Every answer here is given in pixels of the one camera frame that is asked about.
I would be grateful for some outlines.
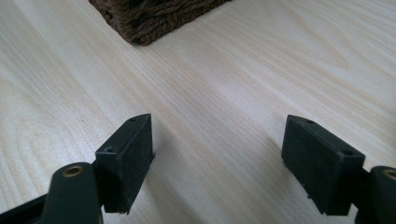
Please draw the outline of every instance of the light wood surface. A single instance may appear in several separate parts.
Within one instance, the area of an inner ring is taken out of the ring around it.
[[[151,113],[129,216],[105,223],[353,223],[318,213],[280,158],[288,114],[396,167],[396,4],[234,0],[148,47],[88,1],[0,2],[0,212]]]

